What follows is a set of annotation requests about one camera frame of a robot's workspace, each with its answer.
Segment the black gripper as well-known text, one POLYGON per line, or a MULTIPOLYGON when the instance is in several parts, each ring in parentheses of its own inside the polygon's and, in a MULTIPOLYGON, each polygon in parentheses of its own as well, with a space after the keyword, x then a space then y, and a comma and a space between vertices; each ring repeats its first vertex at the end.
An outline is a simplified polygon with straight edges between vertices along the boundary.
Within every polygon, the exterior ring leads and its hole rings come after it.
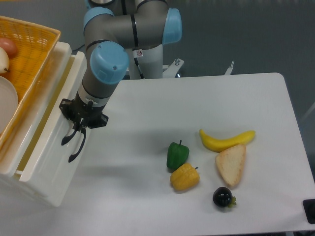
POLYGON ((105 127, 108 122, 108 116, 102 113, 103 107, 94 107, 92 101, 87 104, 80 98, 72 100, 62 99, 59 108, 67 120, 73 122, 73 130, 78 130, 86 134, 86 127, 89 129, 105 127))

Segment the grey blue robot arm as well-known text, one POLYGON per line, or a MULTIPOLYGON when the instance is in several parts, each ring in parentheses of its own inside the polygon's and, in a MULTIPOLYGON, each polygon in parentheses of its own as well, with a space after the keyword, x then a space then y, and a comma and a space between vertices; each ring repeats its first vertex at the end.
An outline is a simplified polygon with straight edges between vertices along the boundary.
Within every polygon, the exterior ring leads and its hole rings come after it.
POLYGON ((131 79, 163 75, 163 47, 182 38, 178 9, 165 0, 90 0, 83 33, 87 69, 72 100, 59 108, 73 131, 104 127, 103 109, 125 74, 131 79))

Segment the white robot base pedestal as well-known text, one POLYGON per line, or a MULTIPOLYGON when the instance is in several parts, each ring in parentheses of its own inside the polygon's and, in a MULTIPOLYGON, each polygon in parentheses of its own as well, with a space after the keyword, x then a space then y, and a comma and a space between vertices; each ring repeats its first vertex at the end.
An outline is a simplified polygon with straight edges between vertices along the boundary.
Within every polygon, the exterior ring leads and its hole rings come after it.
POLYGON ((163 46, 146 50, 126 49, 129 57, 129 78, 138 79, 160 79, 163 74, 163 46))

